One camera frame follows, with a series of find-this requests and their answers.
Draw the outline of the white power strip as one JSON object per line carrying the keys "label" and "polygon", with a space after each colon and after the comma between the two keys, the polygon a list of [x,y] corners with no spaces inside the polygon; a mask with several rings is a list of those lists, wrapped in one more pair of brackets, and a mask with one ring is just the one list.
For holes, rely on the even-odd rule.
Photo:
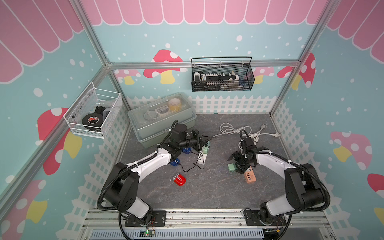
{"label": "white power strip", "polygon": [[199,152],[199,155],[198,155],[198,164],[199,165],[204,165],[205,164],[205,161],[207,159],[207,155],[208,155],[208,150],[206,150],[206,151],[201,150]]}

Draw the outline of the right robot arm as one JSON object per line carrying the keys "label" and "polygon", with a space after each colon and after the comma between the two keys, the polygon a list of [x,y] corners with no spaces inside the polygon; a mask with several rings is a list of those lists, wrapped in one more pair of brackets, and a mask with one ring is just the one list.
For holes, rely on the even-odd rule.
{"label": "right robot arm", "polygon": [[285,181],[285,193],[260,205],[258,219],[270,225],[279,217],[300,212],[321,212],[331,203],[330,193],[311,164],[299,165],[267,148],[257,148],[251,136],[240,130],[241,150],[233,153],[237,173],[245,174],[251,167],[264,166]]}

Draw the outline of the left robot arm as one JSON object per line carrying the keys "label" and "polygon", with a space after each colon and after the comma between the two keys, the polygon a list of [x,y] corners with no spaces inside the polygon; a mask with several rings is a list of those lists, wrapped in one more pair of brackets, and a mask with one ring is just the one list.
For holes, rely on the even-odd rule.
{"label": "left robot arm", "polygon": [[203,136],[197,130],[188,132],[186,125],[175,120],[152,154],[127,165],[117,163],[113,166],[98,197],[97,209],[128,213],[139,219],[139,224],[148,225],[153,218],[153,209],[137,197],[140,182],[178,158],[183,149],[201,151],[212,139],[213,137]]}

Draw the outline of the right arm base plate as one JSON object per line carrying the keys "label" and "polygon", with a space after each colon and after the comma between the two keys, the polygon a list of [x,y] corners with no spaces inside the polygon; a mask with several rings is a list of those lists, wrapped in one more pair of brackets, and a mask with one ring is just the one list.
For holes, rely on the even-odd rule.
{"label": "right arm base plate", "polygon": [[243,209],[243,216],[247,226],[284,227],[287,224],[283,215],[271,216],[265,210],[245,208]]}

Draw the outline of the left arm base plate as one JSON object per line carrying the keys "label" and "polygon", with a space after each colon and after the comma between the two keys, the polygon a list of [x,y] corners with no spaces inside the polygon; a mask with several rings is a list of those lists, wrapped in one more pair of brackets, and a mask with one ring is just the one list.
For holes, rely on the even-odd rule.
{"label": "left arm base plate", "polygon": [[129,215],[125,220],[125,227],[164,227],[166,216],[166,211],[150,209],[143,218]]}

